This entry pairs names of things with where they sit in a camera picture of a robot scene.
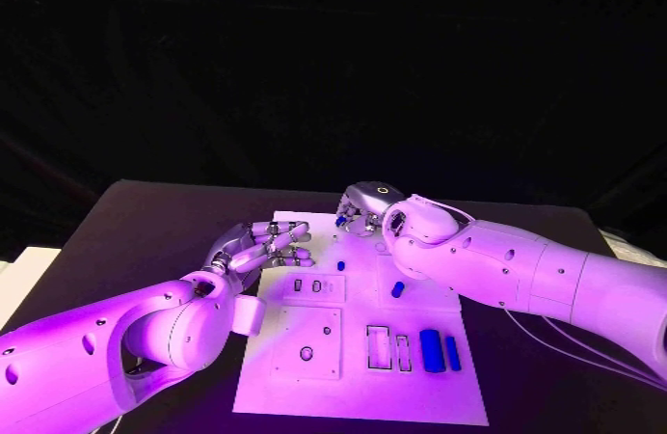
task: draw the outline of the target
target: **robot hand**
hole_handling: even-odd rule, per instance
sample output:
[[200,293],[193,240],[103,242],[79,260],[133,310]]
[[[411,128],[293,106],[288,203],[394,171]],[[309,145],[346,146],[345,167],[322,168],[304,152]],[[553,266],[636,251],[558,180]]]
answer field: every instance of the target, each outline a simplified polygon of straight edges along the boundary
[[239,224],[180,280],[0,336],[0,432],[91,432],[206,368],[229,332],[258,333],[265,305],[239,293],[261,268],[314,264],[291,245],[307,231],[303,222]]
[[[339,207],[345,221],[336,223],[346,227],[346,215],[360,204],[372,223],[349,231],[369,235],[381,224],[408,277],[431,278],[489,306],[556,318],[597,333],[667,380],[667,269],[579,251],[418,195],[376,203],[378,188],[392,187],[379,182],[347,187]],[[401,195],[394,189],[388,194]]]

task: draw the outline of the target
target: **black background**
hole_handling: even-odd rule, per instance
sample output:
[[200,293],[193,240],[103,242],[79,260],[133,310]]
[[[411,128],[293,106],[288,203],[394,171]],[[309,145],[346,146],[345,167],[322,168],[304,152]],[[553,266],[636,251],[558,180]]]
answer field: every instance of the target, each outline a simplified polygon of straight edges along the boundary
[[582,207],[667,256],[666,0],[0,0],[0,255],[121,178]]

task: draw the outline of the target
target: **small blue object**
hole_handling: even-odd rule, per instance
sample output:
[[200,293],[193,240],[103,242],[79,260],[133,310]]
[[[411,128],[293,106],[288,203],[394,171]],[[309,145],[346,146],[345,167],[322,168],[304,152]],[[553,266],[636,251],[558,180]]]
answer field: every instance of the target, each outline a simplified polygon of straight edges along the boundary
[[404,292],[405,288],[406,286],[404,285],[404,282],[396,282],[396,284],[394,285],[394,289],[392,289],[392,296],[396,299],[401,297],[401,293]]
[[437,330],[419,331],[421,355],[424,357],[424,369],[430,373],[445,371],[445,356],[443,355],[441,334]]
[[461,362],[458,361],[458,352],[455,350],[455,342],[451,336],[445,337],[445,346],[448,348],[450,365],[454,371],[461,371]]

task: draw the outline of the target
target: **table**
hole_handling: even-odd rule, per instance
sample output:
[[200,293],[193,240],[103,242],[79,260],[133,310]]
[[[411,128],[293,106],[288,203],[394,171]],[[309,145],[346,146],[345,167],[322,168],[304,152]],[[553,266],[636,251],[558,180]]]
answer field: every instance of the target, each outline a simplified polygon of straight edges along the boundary
[[[52,313],[177,279],[202,266],[212,243],[237,222],[270,220],[274,210],[333,212],[339,197],[334,193],[117,182],[3,333]],[[480,219],[611,256],[581,209],[445,203]],[[490,427],[232,413],[247,344],[247,338],[232,334],[209,368],[159,393],[123,418],[117,434],[667,431],[667,398],[661,391],[548,349],[517,328],[504,311],[466,298],[461,307]],[[519,318],[543,339],[572,349],[539,317],[519,314]],[[575,335],[611,355],[627,357],[602,339],[582,332]]]

